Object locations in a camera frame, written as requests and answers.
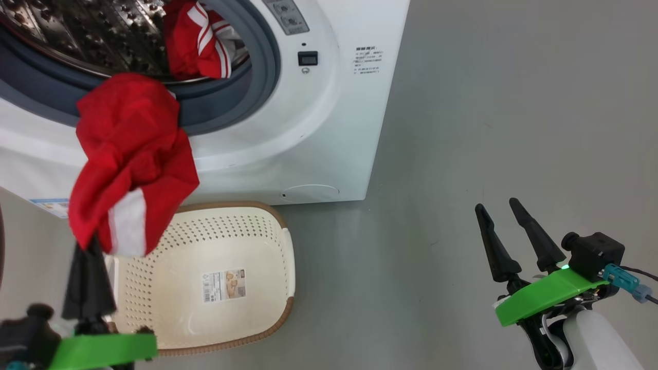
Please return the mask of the cream perforated laundry basket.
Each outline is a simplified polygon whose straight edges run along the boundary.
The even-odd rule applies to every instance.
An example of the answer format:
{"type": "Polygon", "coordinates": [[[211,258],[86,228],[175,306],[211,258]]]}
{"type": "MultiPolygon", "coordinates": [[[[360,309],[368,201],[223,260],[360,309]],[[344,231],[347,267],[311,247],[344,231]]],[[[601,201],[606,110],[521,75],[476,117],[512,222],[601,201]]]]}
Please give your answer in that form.
{"type": "Polygon", "coordinates": [[[294,247],[274,208],[255,201],[179,208],[157,248],[144,257],[106,256],[121,334],[149,328],[161,356],[244,346],[277,332],[293,309],[294,247]],[[202,300],[204,272],[245,269],[247,295],[202,300]]]}

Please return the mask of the white front-load washing machine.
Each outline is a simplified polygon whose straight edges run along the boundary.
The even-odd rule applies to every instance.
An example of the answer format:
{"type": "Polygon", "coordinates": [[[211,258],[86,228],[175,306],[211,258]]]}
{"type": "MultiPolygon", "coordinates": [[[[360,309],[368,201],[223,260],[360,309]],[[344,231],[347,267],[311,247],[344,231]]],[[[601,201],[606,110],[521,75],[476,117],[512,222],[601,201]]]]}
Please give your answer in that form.
{"type": "Polygon", "coordinates": [[[179,102],[199,176],[188,203],[279,205],[310,183],[364,199],[410,0],[294,0],[310,28],[297,35],[262,0],[210,0],[237,33],[232,75],[183,81],[165,46],[170,1],[0,0],[0,188],[70,199],[87,162],[77,103],[133,72],[179,102]],[[299,66],[299,51],[319,65],[299,66]]]}

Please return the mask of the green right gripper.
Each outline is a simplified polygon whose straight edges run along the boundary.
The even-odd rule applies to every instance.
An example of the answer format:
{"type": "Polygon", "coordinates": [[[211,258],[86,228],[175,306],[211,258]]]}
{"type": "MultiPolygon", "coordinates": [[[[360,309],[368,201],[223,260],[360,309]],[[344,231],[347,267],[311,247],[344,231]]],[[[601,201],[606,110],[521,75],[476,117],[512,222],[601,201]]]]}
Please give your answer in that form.
{"type": "Polygon", "coordinates": [[[524,331],[541,370],[569,370],[574,364],[562,326],[571,314],[592,309],[612,297],[617,288],[599,280],[594,283],[569,267],[559,268],[566,255],[517,198],[508,200],[517,223],[524,229],[537,257],[541,275],[533,283],[519,277],[519,262],[508,254],[483,204],[475,206],[484,250],[493,281],[507,284],[507,295],[495,303],[501,326],[517,325],[524,331]]]}

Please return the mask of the blue energy label sticker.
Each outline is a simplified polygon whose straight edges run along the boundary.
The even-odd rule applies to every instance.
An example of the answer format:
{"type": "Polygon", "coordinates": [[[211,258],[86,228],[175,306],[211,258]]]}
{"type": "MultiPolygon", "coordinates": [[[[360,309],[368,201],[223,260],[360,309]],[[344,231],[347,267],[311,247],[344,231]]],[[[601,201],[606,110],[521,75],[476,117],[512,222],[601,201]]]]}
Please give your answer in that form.
{"type": "Polygon", "coordinates": [[[68,198],[29,199],[29,202],[58,218],[68,219],[68,198]]]}

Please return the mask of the red and white garment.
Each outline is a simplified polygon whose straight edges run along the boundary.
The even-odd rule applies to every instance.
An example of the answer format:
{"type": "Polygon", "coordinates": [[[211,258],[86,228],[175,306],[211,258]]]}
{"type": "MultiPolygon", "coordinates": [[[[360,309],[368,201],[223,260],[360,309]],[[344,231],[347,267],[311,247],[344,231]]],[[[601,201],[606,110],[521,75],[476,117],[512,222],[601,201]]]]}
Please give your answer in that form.
{"type": "MultiPolygon", "coordinates": [[[[175,80],[227,79],[237,39],[210,0],[171,0],[164,41],[175,80]]],[[[133,72],[109,78],[77,103],[76,136],[87,156],[72,189],[68,219],[83,251],[145,256],[198,187],[179,102],[162,83],[133,72]]]]}

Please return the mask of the printed paper product label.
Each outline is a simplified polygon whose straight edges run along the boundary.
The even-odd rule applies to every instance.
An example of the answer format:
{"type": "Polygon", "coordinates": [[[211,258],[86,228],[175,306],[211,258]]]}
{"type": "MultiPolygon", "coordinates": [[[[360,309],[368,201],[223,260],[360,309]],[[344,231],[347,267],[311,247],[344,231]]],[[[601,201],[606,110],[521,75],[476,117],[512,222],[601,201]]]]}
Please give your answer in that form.
{"type": "Polygon", "coordinates": [[[247,295],[245,269],[204,272],[200,281],[204,304],[242,299],[247,295]]]}

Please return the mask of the grey warning sticker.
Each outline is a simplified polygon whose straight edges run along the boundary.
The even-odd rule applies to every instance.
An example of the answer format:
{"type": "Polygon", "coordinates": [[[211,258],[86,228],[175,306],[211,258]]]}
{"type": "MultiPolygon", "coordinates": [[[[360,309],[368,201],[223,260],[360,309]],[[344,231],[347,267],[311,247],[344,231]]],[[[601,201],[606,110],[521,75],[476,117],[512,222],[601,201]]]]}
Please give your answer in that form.
{"type": "Polygon", "coordinates": [[[294,0],[262,0],[277,19],[285,35],[297,35],[310,31],[306,20],[294,0]]]}

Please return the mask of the round white filter cover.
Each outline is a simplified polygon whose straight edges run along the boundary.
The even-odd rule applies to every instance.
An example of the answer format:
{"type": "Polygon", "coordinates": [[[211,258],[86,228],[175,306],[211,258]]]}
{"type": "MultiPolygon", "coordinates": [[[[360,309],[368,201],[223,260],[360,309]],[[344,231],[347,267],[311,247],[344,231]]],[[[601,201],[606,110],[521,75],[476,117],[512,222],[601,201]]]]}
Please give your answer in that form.
{"type": "Polygon", "coordinates": [[[310,183],[287,188],[281,192],[280,199],[287,203],[309,204],[336,201],[338,196],[339,190],[336,187],[310,183]]]}

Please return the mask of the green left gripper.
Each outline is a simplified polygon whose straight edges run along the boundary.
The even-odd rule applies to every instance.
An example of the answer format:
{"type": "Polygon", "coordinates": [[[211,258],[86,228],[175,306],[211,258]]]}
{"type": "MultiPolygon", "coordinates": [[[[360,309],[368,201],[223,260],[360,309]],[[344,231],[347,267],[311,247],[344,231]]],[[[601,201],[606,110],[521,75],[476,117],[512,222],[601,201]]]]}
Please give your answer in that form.
{"type": "Polygon", "coordinates": [[[98,237],[92,239],[92,300],[89,297],[91,268],[85,250],[75,245],[64,294],[63,319],[82,319],[73,335],[61,340],[49,370],[136,370],[136,364],[158,356],[157,338],[145,326],[137,332],[120,334],[103,318],[117,307],[105,255],[98,237]]]}

